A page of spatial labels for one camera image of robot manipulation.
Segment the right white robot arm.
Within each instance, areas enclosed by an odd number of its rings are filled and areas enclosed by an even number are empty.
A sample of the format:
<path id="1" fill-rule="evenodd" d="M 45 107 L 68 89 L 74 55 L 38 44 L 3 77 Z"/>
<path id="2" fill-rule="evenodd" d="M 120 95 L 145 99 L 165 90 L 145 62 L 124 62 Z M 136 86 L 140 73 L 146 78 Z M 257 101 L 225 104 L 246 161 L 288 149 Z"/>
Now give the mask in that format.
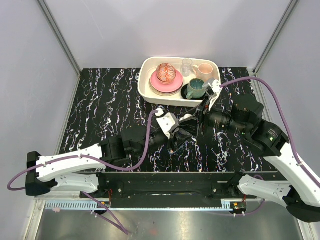
<path id="1" fill-rule="evenodd" d="M 230 113 L 202 102 L 179 120 L 179 126 L 195 137 L 209 128 L 240 136 L 252 153 L 272 164 L 288 181 L 273 183 L 236 173 L 227 185 L 230 197 L 256 196 L 285 207 L 303 222 L 319 222 L 320 186 L 315 183 L 319 177 L 304 162 L 296 161 L 293 141 L 279 126 L 263 119 L 263 110 L 263 104 L 253 97 L 237 97 Z"/>

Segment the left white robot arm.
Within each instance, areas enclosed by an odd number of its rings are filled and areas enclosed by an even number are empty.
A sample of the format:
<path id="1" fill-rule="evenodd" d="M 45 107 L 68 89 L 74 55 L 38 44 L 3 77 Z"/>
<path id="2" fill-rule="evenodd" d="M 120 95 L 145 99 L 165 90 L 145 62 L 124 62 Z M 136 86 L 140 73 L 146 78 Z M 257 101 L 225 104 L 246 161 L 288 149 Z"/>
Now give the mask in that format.
<path id="1" fill-rule="evenodd" d="M 29 152 L 25 193 L 36 197 L 51 191 L 80 191 L 103 198 L 108 193 L 106 181 L 97 174 L 85 176 L 82 171 L 110 168 L 130 172 L 142 165 L 149 149 L 166 145 L 173 154 L 192 137 L 181 127 L 159 127 L 152 131 L 140 125 L 75 152 L 54 156 Z"/>

